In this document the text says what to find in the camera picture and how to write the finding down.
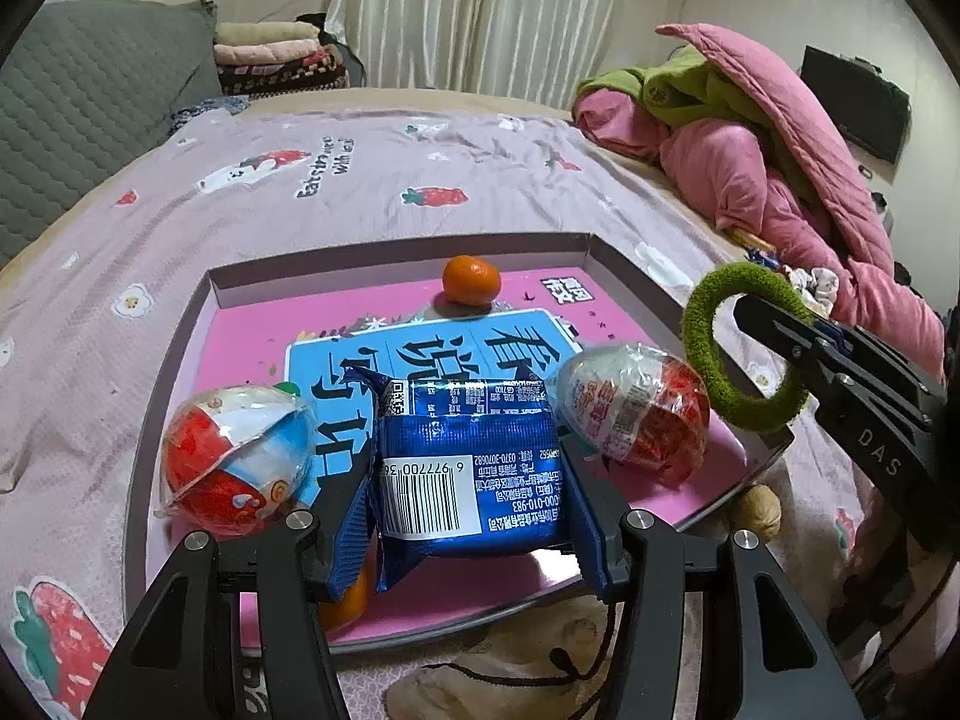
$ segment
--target black monitor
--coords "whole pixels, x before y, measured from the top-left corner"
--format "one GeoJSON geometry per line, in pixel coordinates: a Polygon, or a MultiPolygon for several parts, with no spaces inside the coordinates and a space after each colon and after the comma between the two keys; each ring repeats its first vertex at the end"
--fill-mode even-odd
{"type": "Polygon", "coordinates": [[[869,64],[807,46],[800,77],[840,134],[896,164],[910,124],[910,98],[869,64]]]}

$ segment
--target pink comforter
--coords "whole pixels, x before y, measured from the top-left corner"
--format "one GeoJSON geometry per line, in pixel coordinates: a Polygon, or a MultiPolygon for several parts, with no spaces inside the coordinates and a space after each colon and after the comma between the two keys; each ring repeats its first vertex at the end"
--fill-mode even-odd
{"type": "Polygon", "coordinates": [[[771,167],[746,127],[701,119],[667,138],[635,100],[596,90],[574,105],[578,127],[597,143],[636,156],[659,153],[685,202],[717,229],[759,235],[795,268],[829,268],[840,278],[832,317],[860,325],[935,378],[943,376],[944,329],[933,310],[893,279],[893,252],[856,163],[813,93],[765,46],[712,25],[669,25],[770,116],[822,205],[808,207],[771,167]]]}

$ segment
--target orange fruit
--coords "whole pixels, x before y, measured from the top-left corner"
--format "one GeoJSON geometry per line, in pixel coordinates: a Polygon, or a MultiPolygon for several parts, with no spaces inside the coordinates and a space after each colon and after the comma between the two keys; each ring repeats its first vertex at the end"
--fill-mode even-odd
{"type": "Polygon", "coordinates": [[[344,593],[344,597],[334,604],[317,604],[320,624],[323,630],[330,632],[355,622],[367,610],[367,604],[373,597],[376,585],[376,549],[371,546],[367,551],[363,568],[357,581],[344,593]]]}
{"type": "Polygon", "coordinates": [[[479,257],[462,254],[443,269],[446,298],[464,306],[488,306],[500,294],[500,271],[479,257]]]}

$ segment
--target cable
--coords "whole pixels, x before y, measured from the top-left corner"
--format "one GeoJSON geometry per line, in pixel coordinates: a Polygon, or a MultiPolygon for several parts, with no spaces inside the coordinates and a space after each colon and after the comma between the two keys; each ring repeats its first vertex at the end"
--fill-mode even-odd
{"type": "Polygon", "coordinates": [[[858,695],[860,694],[859,688],[861,685],[867,682],[867,679],[870,678],[870,676],[884,664],[886,659],[889,658],[890,653],[894,651],[896,645],[900,644],[906,638],[906,635],[913,630],[915,624],[920,622],[920,618],[930,610],[930,607],[933,606],[934,602],[940,597],[940,594],[947,587],[947,582],[950,581],[950,576],[953,574],[954,567],[956,567],[956,560],[951,560],[947,564],[947,570],[944,571],[944,575],[940,578],[933,591],[930,592],[930,595],[923,602],[923,605],[918,608],[918,610],[910,618],[910,622],[901,628],[899,633],[894,637],[894,640],[880,650],[874,657],[874,662],[870,664],[870,666],[853,681],[853,692],[857,693],[858,695]]]}
{"type": "Polygon", "coordinates": [[[571,714],[570,717],[568,717],[566,720],[581,720],[584,714],[587,714],[587,712],[590,711],[590,707],[592,707],[594,704],[597,703],[597,701],[600,700],[600,696],[603,693],[604,688],[606,688],[606,686],[607,686],[607,681],[604,680],[603,685],[600,685],[599,688],[597,688],[597,690],[593,693],[593,695],[590,696],[589,699],[587,699],[587,701],[583,702],[582,707],[577,709],[576,712],[571,714]]]}
{"type": "Polygon", "coordinates": [[[613,639],[613,628],[616,624],[616,604],[607,606],[607,627],[603,633],[603,640],[600,642],[600,648],[597,650],[596,658],[593,659],[592,666],[586,673],[581,674],[577,671],[573,662],[570,661],[570,655],[562,647],[555,647],[550,651],[550,661],[565,674],[557,677],[493,677],[488,674],[480,674],[467,666],[459,664],[426,664],[423,668],[452,668],[459,671],[465,677],[488,685],[500,685],[501,688],[558,688],[561,685],[573,685],[582,680],[591,680],[596,676],[603,665],[603,661],[610,649],[610,642],[613,639]]]}

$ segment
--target folded blanket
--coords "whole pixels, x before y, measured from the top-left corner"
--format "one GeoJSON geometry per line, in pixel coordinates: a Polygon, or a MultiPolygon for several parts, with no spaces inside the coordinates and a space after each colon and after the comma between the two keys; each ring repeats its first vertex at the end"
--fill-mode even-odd
{"type": "Polygon", "coordinates": [[[217,25],[216,42],[224,46],[256,46],[282,40],[315,38],[319,34],[320,28],[306,22],[222,22],[217,25]]]}
{"type": "Polygon", "coordinates": [[[218,65],[275,65],[303,59],[320,52],[317,38],[281,40],[278,43],[263,43],[259,46],[227,46],[218,43],[213,47],[213,58],[218,65]]]}
{"type": "Polygon", "coordinates": [[[220,65],[217,73],[225,95],[251,98],[308,89],[347,89],[350,85],[347,68],[335,46],[275,65],[220,65]]]}

